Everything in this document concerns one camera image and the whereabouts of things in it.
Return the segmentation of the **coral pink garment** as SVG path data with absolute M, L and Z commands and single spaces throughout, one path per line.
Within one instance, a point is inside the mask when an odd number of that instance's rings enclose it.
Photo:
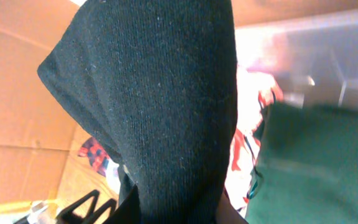
M 237 127 L 231 143 L 225 181 L 228 199 L 245 217 L 251 187 L 252 169 L 260 151 L 254 133 L 263 121 L 262 109 L 283 100 L 283 92 L 271 74 L 237 68 Z

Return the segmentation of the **dark green garment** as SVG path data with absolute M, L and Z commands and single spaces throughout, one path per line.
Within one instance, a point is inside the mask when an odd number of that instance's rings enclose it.
M 358 223 L 358 112 L 330 106 L 263 110 L 249 223 Z

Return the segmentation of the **black garment with tape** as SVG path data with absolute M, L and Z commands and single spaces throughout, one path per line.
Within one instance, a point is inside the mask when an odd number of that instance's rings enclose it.
M 237 123 L 227 0 L 90 0 L 39 65 L 62 108 L 123 164 L 144 223 L 211 223 Z

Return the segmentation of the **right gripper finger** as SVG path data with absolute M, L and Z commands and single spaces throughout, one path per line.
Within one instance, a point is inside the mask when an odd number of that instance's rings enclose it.
M 92 190 L 64 208 L 56 217 L 57 224 L 107 224 L 116 210 L 117 201 L 108 199 L 98 205 L 100 192 Z

